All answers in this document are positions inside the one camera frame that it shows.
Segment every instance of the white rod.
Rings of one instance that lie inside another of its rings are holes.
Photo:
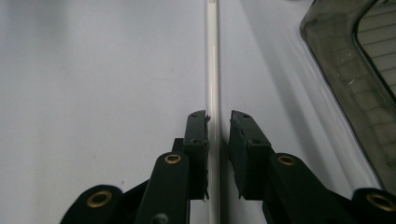
[[[218,0],[207,1],[207,114],[209,148],[209,224],[220,224]]]

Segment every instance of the metal rod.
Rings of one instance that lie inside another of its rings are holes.
[[[209,224],[220,224],[218,0],[207,0],[207,114],[209,135]]]

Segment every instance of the screw hole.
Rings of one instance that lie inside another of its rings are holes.
[[[169,221],[169,218],[166,214],[164,213],[160,213],[155,215],[155,217],[153,217],[151,219],[151,224],[167,224]]]
[[[191,141],[192,141],[193,143],[195,143],[195,144],[197,144],[197,143],[202,143],[202,140],[200,140],[200,139],[191,139]]]
[[[280,156],[280,157],[277,158],[277,160],[280,163],[283,163],[285,165],[294,165],[295,164],[294,159],[292,157],[290,157],[290,156]]]
[[[165,157],[165,161],[169,164],[176,164],[181,161],[181,156],[177,154],[171,154]]]
[[[369,201],[375,207],[382,209],[387,212],[395,212],[396,204],[385,196],[378,193],[369,193],[366,196],[367,201]]]
[[[105,189],[91,195],[87,200],[87,205],[91,208],[102,207],[111,201],[113,194]]]

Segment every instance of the brass insert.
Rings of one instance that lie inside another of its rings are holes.
[[[280,156],[277,158],[277,160],[285,165],[294,165],[295,161],[294,158],[290,157],[290,156]]]
[[[366,195],[367,201],[387,212],[396,212],[396,204],[387,197],[378,193],[369,193]]]
[[[102,207],[109,203],[112,197],[113,194],[107,189],[97,191],[88,198],[87,205],[91,208]]]
[[[181,161],[181,156],[177,154],[170,154],[165,157],[165,161],[169,164],[176,164]]]

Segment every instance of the white surface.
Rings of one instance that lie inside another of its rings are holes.
[[[218,1],[207,0],[207,125],[210,142],[208,158],[209,224],[220,224],[220,117]]]
[[[300,38],[310,4],[219,2],[222,135],[246,112],[350,197],[376,183]],[[57,223],[85,189],[149,178],[205,108],[205,49],[205,1],[1,0],[1,223]],[[222,223],[264,223],[222,168]],[[191,215],[207,223],[207,203]]]
[[[1,223],[59,223],[90,187],[140,184],[205,109],[204,2],[0,4]]]

